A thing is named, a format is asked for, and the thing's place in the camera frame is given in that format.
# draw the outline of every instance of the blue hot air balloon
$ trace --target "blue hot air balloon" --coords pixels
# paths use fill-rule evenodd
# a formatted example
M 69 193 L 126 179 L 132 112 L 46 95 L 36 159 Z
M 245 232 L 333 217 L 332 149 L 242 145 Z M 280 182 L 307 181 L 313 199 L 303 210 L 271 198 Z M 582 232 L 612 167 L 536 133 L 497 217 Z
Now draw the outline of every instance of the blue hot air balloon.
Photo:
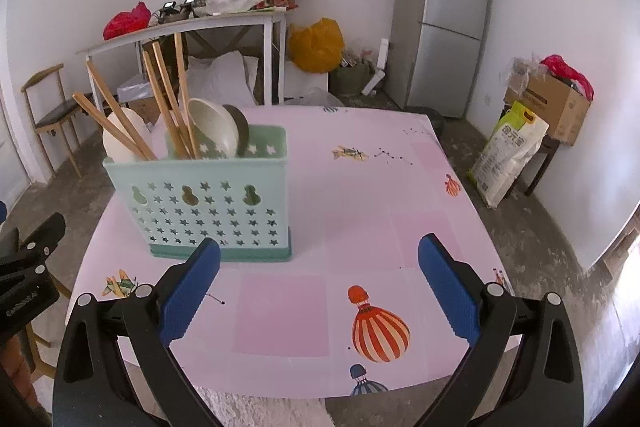
M 367 380 L 367 371 L 359 363 L 351 366 L 351 378 L 357 382 L 356 387 L 351 391 L 351 396 L 357 394 L 383 393 L 388 389 L 381 383 Z

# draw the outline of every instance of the metal bolt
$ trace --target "metal bolt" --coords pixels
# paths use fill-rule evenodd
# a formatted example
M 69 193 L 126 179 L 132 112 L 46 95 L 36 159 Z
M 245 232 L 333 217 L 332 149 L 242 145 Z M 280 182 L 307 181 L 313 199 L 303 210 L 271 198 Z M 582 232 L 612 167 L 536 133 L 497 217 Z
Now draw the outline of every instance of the metal bolt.
M 136 288 L 136 297 L 144 298 L 151 295 L 151 285 L 143 284 L 142 286 L 138 286 Z
M 560 296 L 557 293 L 553 292 L 549 293 L 549 295 L 546 296 L 546 300 L 553 304 L 553 306 L 558 306 L 560 302 L 562 302 Z
M 486 286 L 486 290 L 489 292 L 489 295 L 493 295 L 494 297 L 500 297 L 504 293 L 504 288 L 496 282 L 490 282 Z
M 76 302 L 78 306 L 87 306 L 91 302 L 91 293 L 83 293 Z

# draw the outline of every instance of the yellow plastic bag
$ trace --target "yellow plastic bag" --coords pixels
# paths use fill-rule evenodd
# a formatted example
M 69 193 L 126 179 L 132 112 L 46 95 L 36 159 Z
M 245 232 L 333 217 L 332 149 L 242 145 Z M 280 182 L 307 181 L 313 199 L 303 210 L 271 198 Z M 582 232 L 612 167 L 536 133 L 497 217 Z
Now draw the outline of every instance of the yellow plastic bag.
M 340 26 L 333 19 L 320 19 L 309 28 L 292 27 L 289 37 L 291 60 L 309 73 L 328 73 L 342 60 L 344 41 Z

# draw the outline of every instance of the green plastic utensil holder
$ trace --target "green plastic utensil holder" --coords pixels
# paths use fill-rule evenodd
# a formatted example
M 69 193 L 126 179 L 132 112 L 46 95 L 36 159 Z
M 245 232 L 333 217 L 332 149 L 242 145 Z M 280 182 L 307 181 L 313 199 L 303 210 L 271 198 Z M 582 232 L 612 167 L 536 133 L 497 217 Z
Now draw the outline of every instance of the green plastic utensil holder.
M 205 237 L 223 261 L 291 258 L 287 139 L 282 127 L 249 126 L 242 158 L 103 162 L 156 257 L 184 260 Z

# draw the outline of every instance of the wooden chopstick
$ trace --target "wooden chopstick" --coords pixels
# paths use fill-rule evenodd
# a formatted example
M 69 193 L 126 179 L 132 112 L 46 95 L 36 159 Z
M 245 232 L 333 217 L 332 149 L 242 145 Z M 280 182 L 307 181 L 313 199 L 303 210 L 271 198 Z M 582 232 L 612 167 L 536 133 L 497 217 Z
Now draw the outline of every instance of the wooden chopstick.
M 189 156 L 193 158 L 193 152 L 191 151 L 191 142 L 189 140 L 189 132 L 187 126 L 182 119 L 182 113 L 180 107 L 178 107 L 178 101 L 175 98 L 174 88 L 171 85 L 171 79 L 169 78 L 169 72 L 166 70 L 166 64 L 164 63 L 164 57 L 162 56 L 162 49 L 160 49 L 160 42 L 155 41 L 153 43 L 154 54 L 156 55 L 156 61 L 158 62 L 158 69 L 160 70 L 160 76 L 162 77 L 162 83 L 164 84 L 164 90 L 169 98 L 169 103 L 175 113 L 175 120 L 178 123 L 178 133 L 180 138 L 184 142 L 185 149 L 189 153 Z
M 162 90 L 158 84 L 158 78 L 154 73 L 153 63 L 151 62 L 151 56 L 148 51 L 142 52 L 142 58 L 145 61 L 146 73 L 149 75 L 149 82 L 151 83 L 151 88 L 154 90 L 154 97 L 156 97 L 156 103 L 158 104 L 158 108 L 160 109 L 160 113 L 162 114 L 162 118 L 164 118 L 164 123 L 166 124 L 166 129 L 169 131 L 169 136 L 171 137 L 171 141 L 174 143 L 175 153 L 178 155 L 178 158 L 181 160 L 190 159 L 189 153 L 180 138 L 180 134 L 175 127 L 174 118 L 169 113 L 169 109 L 166 107 L 166 103 L 164 102 L 164 96 L 162 95 Z
M 135 154 L 141 160 L 146 160 L 146 156 L 143 155 L 142 151 L 139 147 L 131 140 L 126 134 L 124 134 L 120 129 L 118 129 L 113 122 L 107 120 L 107 117 L 103 115 L 100 111 L 98 111 L 93 103 L 87 99 L 87 97 L 81 92 L 75 92 L 73 96 L 74 100 L 78 102 L 78 105 L 82 107 L 87 114 L 92 117 L 98 124 L 100 124 L 104 129 L 110 133 L 116 140 L 124 145 L 127 149 L 129 149 L 133 154 Z
M 196 137 L 193 132 L 193 126 L 191 125 L 189 119 L 189 89 L 187 88 L 187 74 L 184 71 L 184 57 L 182 56 L 182 34 L 174 33 L 174 41 L 175 41 L 175 58 L 178 64 L 178 78 L 180 80 L 180 97 L 182 99 L 182 107 L 186 111 L 187 118 L 187 131 L 189 133 L 189 140 L 191 141 L 191 152 L 193 152 L 193 157 L 196 160 L 202 158 L 200 155 L 200 149 L 198 144 L 196 143 Z
M 129 136 L 131 137 L 133 142 L 135 142 L 135 144 L 140 148 L 147 160 L 157 160 L 158 158 L 156 157 L 156 155 L 142 139 L 142 136 L 140 136 L 138 130 L 133 127 L 133 124 L 130 122 L 129 118 L 127 118 L 127 115 L 124 114 L 124 111 L 122 110 L 120 105 L 118 105 L 118 102 L 116 102 L 115 98 L 113 98 L 109 87 L 106 85 L 104 79 L 102 78 L 102 75 L 97 70 L 94 63 L 88 60 L 86 62 L 86 66 L 89 69 L 91 76 L 94 78 L 94 82 L 98 86 L 98 89 L 100 89 L 102 96 L 107 101 L 109 107 L 111 107 L 111 110 L 115 113 L 118 120 L 120 120 L 120 123 L 122 124 L 124 129 L 127 131 L 127 133 L 129 133 Z

